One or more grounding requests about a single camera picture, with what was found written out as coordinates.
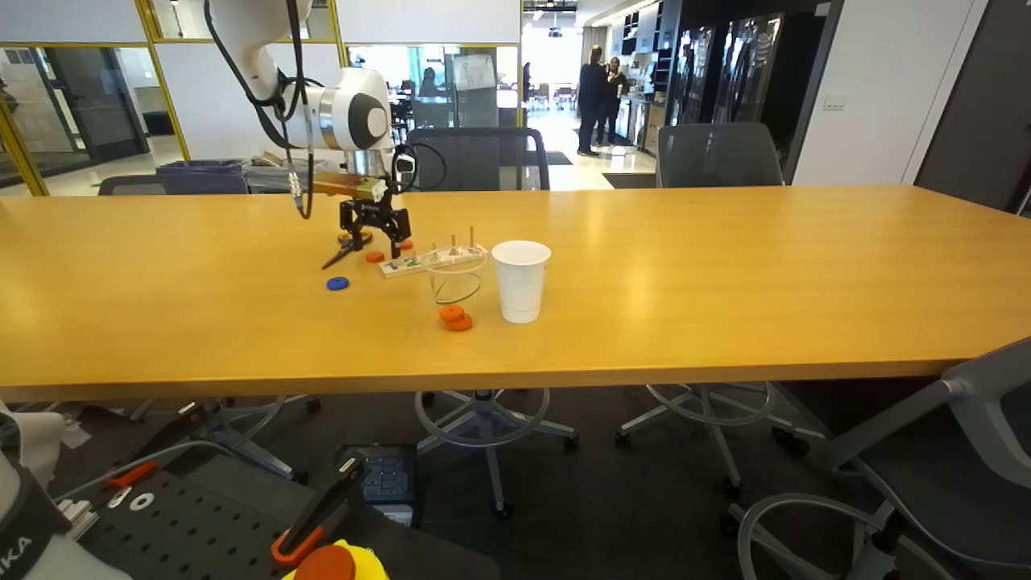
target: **paper cup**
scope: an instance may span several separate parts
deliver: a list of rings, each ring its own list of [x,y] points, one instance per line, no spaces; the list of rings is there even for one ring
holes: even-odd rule
[[[535,323],[541,317],[545,269],[547,269],[550,249],[528,238],[508,238],[494,245],[489,254],[497,264],[502,319],[516,326]]]

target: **small blue object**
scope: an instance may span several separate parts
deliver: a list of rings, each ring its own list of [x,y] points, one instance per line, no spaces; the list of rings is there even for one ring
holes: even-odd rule
[[[330,278],[330,281],[324,281],[324,291],[332,291],[332,294],[349,291],[349,286],[350,286],[349,278]]]

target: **white cup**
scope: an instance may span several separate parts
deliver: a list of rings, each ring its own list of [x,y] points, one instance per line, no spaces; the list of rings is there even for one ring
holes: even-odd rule
[[[535,323],[541,317],[545,264],[550,249],[528,238],[494,245],[497,286],[502,298],[506,323]]]

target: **conference table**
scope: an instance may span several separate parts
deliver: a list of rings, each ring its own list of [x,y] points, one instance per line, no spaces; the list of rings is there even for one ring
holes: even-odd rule
[[[322,272],[330,198],[0,200],[0,400],[929,376],[1031,336],[1031,222],[918,186],[406,203],[417,253],[547,241],[541,319],[487,278],[449,333],[426,272]]]

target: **wooden table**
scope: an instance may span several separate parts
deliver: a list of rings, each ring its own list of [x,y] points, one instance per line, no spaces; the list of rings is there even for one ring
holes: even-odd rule
[[[0,200],[0,400],[912,376],[1031,333],[1031,222],[929,189],[406,200],[419,249],[547,241],[545,317],[489,285],[452,336],[360,259],[330,294],[330,200]]]

